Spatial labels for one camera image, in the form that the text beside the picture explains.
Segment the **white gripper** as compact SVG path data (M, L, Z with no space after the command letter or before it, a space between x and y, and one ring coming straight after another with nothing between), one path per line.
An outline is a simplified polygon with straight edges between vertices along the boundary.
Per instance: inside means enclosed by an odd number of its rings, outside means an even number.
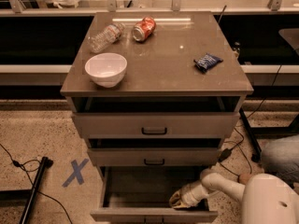
M203 199L207 198L208 194L208 189L200 181L195 181L183 186L181 190L175 191L170 197L169 203L174 209L195 207Z

